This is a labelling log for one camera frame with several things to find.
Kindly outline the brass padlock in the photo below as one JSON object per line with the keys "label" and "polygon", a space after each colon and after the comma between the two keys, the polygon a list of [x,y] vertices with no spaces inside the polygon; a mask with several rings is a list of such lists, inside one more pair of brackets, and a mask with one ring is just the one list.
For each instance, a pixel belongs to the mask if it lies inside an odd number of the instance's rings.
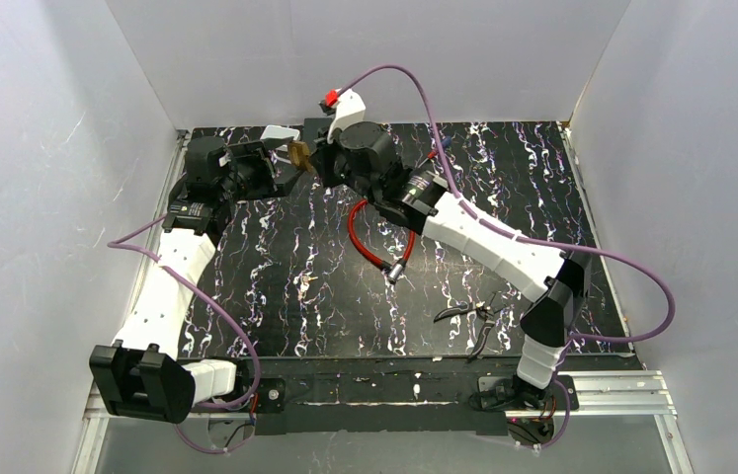
{"label": "brass padlock", "polygon": [[311,172],[311,152],[305,142],[293,140],[287,145],[287,155],[290,164],[298,171]]}

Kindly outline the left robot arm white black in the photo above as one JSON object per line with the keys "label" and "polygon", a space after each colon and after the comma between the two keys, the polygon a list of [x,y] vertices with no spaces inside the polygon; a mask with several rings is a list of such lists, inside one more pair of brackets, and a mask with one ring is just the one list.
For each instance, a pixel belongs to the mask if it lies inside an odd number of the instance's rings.
{"label": "left robot arm white black", "polygon": [[242,405],[257,390],[260,377],[243,380],[236,362],[226,358],[178,360],[182,327],[194,298],[222,317],[260,361],[239,324],[198,287],[240,201],[287,196],[307,169],[290,160],[292,173],[278,173],[272,156],[280,148],[301,151],[305,145],[292,128],[269,127],[257,140],[234,144],[219,136],[192,139],[183,171],[171,188],[167,210],[157,218],[162,233],[156,251],[130,244],[131,234],[110,247],[147,257],[150,265],[142,288],[123,326],[104,346],[96,346],[89,367],[107,411],[170,424],[185,421],[199,404],[228,409]]}

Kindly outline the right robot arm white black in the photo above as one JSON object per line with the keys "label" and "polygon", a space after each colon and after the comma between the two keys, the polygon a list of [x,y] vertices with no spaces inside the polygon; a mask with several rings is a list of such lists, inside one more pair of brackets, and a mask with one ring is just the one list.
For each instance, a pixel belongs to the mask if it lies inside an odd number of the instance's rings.
{"label": "right robot arm white black", "polygon": [[313,144],[309,161],[324,187],[350,188],[381,217],[456,249],[531,303],[521,320],[525,338],[516,378],[523,388],[545,390],[567,346],[567,328],[590,288],[591,258],[550,242],[534,244],[468,199],[455,197],[449,181],[429,165],[406,165],[377,123],[357,122]]}

